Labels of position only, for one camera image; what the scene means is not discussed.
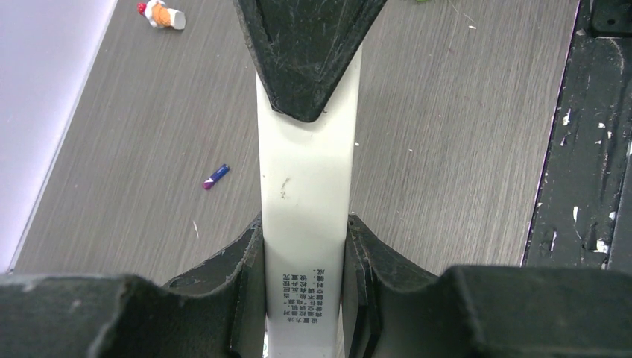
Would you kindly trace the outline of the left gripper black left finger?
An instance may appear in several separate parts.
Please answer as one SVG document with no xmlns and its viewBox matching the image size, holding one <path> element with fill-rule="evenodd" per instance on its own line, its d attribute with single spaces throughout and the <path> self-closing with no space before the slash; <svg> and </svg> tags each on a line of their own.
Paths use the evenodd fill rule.
<svg viewBox="0 0 632 358">
<path fill-rule="evenodd" d="M 260 357 L 262 221 L 160 286 L 132 274 L 4 274 L 3 357 Z"/>
</svg>

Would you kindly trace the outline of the white remote control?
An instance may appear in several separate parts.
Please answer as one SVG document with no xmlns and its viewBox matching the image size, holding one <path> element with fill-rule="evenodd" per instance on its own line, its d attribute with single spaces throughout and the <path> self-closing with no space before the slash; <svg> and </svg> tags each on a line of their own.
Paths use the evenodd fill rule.
<svg viewBox="0 0 632 358">
<path fill-rule="evenodd" d="M 362 53 L 313 123 L 256 86 L 271 357 L 334 357 Z"/>
</svg>

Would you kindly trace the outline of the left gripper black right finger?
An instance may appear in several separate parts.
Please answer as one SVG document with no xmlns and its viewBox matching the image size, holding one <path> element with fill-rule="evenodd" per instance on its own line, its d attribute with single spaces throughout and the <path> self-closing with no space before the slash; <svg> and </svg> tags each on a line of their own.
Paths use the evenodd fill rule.
<svg viewBox="0 0 632 358">
<path fill-rule="evenodd" d="M 348 219 L 347 357 L 629 357 L 631 277 L 593 268 L 453 266 L 434 275 Z"/>
</svg>

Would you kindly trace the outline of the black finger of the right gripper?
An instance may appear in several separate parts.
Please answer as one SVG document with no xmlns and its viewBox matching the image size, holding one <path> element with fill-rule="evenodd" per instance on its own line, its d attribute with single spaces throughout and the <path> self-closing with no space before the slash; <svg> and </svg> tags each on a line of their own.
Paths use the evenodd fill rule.
<svg viewBox="0 0 632 358">
<path fill-rule="evenodd" d="M 237 0 L 272 110 L 305 123 L 324 111 L 385 0 Z"/>
</svg>

